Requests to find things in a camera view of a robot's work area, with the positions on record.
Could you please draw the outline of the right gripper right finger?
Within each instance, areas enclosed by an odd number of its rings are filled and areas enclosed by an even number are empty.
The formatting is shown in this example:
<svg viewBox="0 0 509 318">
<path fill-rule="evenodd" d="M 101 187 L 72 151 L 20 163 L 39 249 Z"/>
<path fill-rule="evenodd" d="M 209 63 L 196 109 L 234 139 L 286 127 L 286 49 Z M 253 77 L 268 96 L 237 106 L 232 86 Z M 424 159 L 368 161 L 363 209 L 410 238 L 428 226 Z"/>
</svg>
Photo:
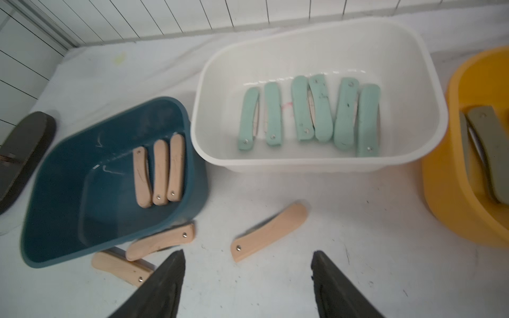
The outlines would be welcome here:
<svg viewBox="0 0 509 318">
<path fill-rule="evenodd" d="M 314 252 L 311 269 L 320 317 L 384 317 L 326 253 Z"/>
</svg>

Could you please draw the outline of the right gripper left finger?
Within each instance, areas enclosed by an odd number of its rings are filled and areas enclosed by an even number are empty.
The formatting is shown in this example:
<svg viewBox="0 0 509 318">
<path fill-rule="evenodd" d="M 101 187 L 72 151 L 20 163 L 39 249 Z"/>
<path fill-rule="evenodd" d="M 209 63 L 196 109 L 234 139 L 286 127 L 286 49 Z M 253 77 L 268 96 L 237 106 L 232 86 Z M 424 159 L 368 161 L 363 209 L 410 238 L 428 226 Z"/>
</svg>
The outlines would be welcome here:
<svg viewBox="0 0 509 318">
<path fill-rule="evenodd" d="M 178 314 L 186 269 L 183 250 L 173 252 L 109 317 L 170 317 Z"/>
</svg>

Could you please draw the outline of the dark teal storage box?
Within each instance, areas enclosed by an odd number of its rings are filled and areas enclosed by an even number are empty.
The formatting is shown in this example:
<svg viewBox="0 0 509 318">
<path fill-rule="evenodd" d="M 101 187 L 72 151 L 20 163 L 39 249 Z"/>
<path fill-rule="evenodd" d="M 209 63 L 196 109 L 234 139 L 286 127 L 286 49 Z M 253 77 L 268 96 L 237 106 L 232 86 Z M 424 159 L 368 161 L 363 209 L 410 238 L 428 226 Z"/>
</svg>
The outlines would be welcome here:
<svg viewBox="0 0 509 318">
<path fill-rule="evenodd" d="M 179 202 L 140 207 L 133 150 L 185 138 L 184 191 Z M 21 256 L 44 268 L 110 249 L 192 221 L 209 194 L 205 161 L 194 150 L 188 112 L 159 97 L 58 143 L 38 169 L 21 233 Z"/>
</svg>

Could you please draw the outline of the yellow storage box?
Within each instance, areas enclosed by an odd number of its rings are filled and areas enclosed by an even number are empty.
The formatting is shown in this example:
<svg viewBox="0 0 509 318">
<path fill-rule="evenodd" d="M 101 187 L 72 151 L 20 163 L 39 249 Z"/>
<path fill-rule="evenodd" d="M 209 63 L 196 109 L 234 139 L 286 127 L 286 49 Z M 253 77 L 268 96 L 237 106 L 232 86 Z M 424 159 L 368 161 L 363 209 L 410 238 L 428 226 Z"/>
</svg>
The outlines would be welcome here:
<svg viewBox="0 0 509 318">
<path fill-rule="evenodd" d="M 487 189 L 481 160 L 469 136 L 467 112 L 494 108 L 508 135 L 508 47 L 484 51 L 453 74 L 445 94 L 449 112 L 441 143 L 422 160 L 425 200 L 457 235 L 480 245 L 508 248 L 508 205 Z"/>
</svg>

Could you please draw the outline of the white storage box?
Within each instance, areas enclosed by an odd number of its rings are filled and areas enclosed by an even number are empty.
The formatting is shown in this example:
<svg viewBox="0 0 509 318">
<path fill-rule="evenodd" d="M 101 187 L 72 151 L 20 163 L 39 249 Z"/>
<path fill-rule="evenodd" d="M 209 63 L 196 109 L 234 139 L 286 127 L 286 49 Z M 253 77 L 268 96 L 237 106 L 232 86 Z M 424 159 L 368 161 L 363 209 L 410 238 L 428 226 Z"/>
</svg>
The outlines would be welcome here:
<svg viewBox="0 0 509 318">
<path fill-rule="evenodd" d="M 326 78 L 335 124 L 343 78 L 380 87 L 379 155 L 359 158 L 327 143 L 298 141 L 291 83 L 297 76 Z M 282 144 L 266 143 L 264 87 L 276 82 L 282 110 Z M 243 98 L 258 87 L 258 133 L 250 151 L 238 149 Z M 229 46 L 201 73 L 191 138 L 210 164 L 235 172 L 371 172 L 421 159 L 440 143 L 448 114 L 440 81 L 422 37 L 385 18 L 365 18 L 294 30 Z"/>
</svg>

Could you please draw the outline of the olive knife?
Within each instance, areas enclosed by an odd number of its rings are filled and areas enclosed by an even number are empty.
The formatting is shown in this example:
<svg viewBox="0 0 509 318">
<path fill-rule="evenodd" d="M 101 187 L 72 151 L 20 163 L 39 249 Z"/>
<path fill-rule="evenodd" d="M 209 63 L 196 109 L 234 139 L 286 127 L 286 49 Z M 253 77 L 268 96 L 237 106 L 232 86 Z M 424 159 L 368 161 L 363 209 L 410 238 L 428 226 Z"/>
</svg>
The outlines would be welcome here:
<svg viewBox="0 0 509 318">
<path fill-rule="evenodd" d="M 481 160 L 487 189 L 498 204 L 508 205 L 508 135 L 494 108 L 478 105 L 467 112 L 469 136 Z"/>
</svg>

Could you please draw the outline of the mint knife vertical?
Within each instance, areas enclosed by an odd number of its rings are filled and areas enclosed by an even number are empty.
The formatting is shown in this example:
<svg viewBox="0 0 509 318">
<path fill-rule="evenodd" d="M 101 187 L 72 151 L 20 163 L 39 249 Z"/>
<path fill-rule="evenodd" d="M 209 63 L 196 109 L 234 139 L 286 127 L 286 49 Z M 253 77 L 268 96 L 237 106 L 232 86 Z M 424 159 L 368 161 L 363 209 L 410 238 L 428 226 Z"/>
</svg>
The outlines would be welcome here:
<svg viewBox="0 0 509 318">
<path fill-rule="evenodd" d="M 297 76 L 291 83 L 292 104 L 298 141 L 314 138 L 314 124 L 308 103 L 308 79 Z"/>
</svg>

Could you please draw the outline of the mint knife pair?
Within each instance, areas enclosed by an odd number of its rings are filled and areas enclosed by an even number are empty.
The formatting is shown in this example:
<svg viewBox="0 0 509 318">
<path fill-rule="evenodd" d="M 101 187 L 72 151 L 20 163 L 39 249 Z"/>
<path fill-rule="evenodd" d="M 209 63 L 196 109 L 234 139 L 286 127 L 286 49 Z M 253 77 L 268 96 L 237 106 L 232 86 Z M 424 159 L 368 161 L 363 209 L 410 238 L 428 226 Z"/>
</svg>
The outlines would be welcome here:
<svg viewBox="0 0 509 318">
<path fill-rule="evenodd" d="M 265 135 L 266 143 L 276 147 L 282 144 L 282 110 L 280 90 L 276 82 L 269 82 L 264 87 L 266 103 Z"/>
</svg>

